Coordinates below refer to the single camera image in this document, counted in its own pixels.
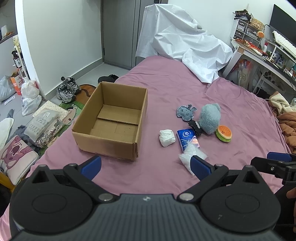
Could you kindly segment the person hand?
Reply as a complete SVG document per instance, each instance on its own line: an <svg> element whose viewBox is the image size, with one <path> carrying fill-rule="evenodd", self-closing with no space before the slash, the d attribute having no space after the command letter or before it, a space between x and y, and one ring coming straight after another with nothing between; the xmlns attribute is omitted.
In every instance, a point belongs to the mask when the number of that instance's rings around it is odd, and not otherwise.
<svg viewBox="0 0 296 241"><path fill-rule="evenodd" d="M287 198L289 199L296 198L296 188L293 188L287 192Z"/></svg>

